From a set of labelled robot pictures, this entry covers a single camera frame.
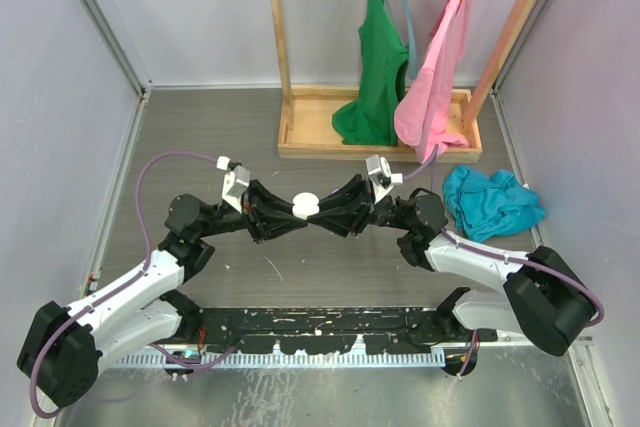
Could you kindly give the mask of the white earbud case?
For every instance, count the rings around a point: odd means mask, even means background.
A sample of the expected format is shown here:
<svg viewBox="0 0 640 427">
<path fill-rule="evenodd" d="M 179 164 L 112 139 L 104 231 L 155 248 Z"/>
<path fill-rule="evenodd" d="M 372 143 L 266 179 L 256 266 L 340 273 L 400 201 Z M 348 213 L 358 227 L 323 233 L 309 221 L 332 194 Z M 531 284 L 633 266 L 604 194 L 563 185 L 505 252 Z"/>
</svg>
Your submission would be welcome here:
<svg viewBox="0 0 640 427">
<path fill-rule="evenodd" d="M 302 192 L 292 199 L 292 214 L 302 220 L 316 215 L 320 211 L 319 198 L 311 192 Z"/>
</svg>

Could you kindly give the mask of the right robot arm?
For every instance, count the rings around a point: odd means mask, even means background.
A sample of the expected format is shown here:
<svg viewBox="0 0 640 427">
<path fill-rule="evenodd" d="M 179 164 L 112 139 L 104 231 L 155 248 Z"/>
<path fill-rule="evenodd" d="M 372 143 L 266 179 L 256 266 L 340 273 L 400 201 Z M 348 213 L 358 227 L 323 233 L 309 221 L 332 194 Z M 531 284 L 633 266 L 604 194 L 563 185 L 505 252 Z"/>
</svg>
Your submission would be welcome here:
<svg viewBox="0 0 640 427">
<path fill-rule="evenodd" d="M 342 237 L 369 226 L 401 230 L 397 245 L 408 264 L 488 288 L 486 294 L 463 293 L 439 315 L 440 332 L 449 340 L 462 340 L 472 330 L 502 330 L 562 356 L 584 329 L 603 320 L 601 301 L 553 249 L 509 251 L 470 241 L 447 229 L 436 193 L 417 188 L 403 199 L 391 196 L 392 187 L 356 175 L 323 199 L 297 195 L 293 212 Z"/>
</svg>

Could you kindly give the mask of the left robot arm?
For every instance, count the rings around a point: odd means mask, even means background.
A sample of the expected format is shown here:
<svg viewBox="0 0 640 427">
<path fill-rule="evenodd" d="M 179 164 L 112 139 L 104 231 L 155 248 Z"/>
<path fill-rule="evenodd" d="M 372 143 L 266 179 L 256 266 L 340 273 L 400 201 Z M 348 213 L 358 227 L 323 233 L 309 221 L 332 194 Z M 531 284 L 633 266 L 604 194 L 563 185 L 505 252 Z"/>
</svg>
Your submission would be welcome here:
<svg viewBox="0 0 640 427">
<path fill-rule="evenodd" d="M 51 416 L 40 407 L 40 394 L 58 409 L 75 403 L 116 360 L 147 344 L 197 337 L 200 309 L 177 289 L 212 257 L 206 238 L 246 230 L 257 242 L 271 240 L 305 227 L 318 211 L 314 194 L 288 202 L 257 180 L 238 183 L 231 175 L 218 204 L 177 196 L 165 221 L 167 236 L 138 266 L 67 306 L 50 301 L 36 311 L 17 359 L 34 412 Z"/>
</svg>

